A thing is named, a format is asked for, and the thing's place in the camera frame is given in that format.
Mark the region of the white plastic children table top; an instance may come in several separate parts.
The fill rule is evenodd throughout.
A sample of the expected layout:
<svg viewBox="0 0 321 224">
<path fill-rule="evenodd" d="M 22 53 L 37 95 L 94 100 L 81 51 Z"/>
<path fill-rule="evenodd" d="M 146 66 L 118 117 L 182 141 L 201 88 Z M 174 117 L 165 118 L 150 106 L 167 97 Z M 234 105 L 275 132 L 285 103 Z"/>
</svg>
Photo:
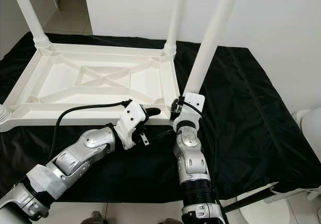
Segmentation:
<svg viewBox="0 0 321 224">
<path fill-rule="evenodd" d="M 12 113 L 0 131 L 53 126 L 61 113 L 63 126 L 116 123 L 129 99 L 161 109 L 149 125 L 167 125 L 180 95 L 174 59 L 162 49 L 55 43 L 30 56 L 3 103 Z"/>
</svg>

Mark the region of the grey robot left leg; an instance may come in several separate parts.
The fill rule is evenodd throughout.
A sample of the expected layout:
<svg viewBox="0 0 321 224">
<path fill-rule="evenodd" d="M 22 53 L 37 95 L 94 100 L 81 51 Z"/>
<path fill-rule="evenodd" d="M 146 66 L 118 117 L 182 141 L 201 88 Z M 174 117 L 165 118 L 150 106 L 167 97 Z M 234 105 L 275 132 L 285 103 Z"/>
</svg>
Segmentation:
<svg viewBox="0 0 321 224">
<path fill-rule="evenodd" d="M 101 212 L 93 211 L 90 217 L 83 220 L 81 224 L 108 224 L 102 217 Z"/>
</svg>

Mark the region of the black cloth table cover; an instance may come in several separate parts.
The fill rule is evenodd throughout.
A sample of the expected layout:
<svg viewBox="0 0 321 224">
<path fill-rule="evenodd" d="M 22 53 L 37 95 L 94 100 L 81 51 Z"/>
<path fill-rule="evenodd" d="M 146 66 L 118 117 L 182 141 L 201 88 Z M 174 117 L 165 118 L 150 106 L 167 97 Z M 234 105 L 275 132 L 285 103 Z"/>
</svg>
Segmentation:
<svg viewBox="0 0 321 224">
<path fill-rule="evenodd" d="M 163 49 L 165 39 L 47 34 L 53 43 Z M 179 89 L 196 58 L 199 43 L 177 42 L 175 67 Z M 0 100 L 8 97 L 36 52 L 26 33 L 0 60 Z M 231 199 L 278 182 L 295 188 L 321 185 L 321 162 L 292 118 L 270 79 L 250 50 L 220 46 L 216 50 L 200 94 L 206 96 L 203 114 L 215 125 L 202 126 L 216 194 Z M 9 191 L 36 164 L 45 160 L 53 140 L 53 126 L 16 126 L 0 134 L 0 190 Z M 170 126 L 149 126 L 149 146 L 114 153 L 90 166 L 64 192 L 61 202 L 165 203 L 181 200 L 175 134 Z"/>
</svg>

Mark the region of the white floor fan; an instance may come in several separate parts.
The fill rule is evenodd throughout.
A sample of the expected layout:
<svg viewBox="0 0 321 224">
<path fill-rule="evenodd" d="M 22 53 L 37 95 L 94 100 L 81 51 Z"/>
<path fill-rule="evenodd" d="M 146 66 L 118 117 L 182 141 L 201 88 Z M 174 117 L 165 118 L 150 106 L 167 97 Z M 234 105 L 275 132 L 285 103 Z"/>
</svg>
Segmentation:
<svg viewBox="0 0 321 224">
<path fill-rule="evenodd" d="M 321 106 L 298 110 L 293 114 L 293 118 L 312 149 L 321 152 Z"/>
</svg>

